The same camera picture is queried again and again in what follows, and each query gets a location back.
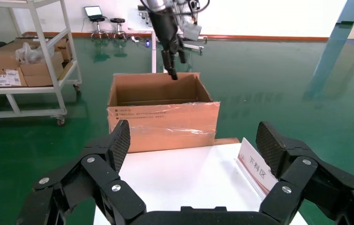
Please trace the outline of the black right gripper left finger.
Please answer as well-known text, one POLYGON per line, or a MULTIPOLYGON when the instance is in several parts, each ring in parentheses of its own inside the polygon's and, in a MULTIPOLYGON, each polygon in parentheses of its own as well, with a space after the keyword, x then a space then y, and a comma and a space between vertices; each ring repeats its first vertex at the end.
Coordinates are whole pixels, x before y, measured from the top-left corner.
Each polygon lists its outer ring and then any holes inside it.
POLYGON ((109 135, 94 139, 79 156, 36 180, 17 223, 64 225, 78 204, 93 199, 110 224, 130 225, 147 211, 119 175, 130 143, 129 123, 120 120, 109 135))

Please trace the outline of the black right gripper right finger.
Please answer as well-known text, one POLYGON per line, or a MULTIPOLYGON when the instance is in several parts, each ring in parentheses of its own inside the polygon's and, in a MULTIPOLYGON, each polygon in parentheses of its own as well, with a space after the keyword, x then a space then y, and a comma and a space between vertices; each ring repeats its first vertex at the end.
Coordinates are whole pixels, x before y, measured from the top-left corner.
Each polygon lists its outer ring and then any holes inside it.
POLYGON ((266 121, 258 125, 256 145, 277 179, 261 213, 287 225, 307 200, 335 224, 354 225, 354 175, 321 160, 306 143, 283 136, 266 121))

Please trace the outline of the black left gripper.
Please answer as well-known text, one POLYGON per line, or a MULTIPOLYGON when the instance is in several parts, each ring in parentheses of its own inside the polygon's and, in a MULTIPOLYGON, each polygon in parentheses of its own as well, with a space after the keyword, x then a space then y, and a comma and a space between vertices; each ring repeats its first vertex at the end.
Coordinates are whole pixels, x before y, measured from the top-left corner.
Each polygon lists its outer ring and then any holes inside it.
POLYGON ((180 62, 186 63, 186 54, 180 37, 177 35, 177 22, 173 15, 173 8, 167 7, 158 12, 149 12, 155 34, 161 43, 162 60, 165 70, 171 76, 172 80, 177 80, 178 76, 175 70, 174 53, 178 52, 180 62))

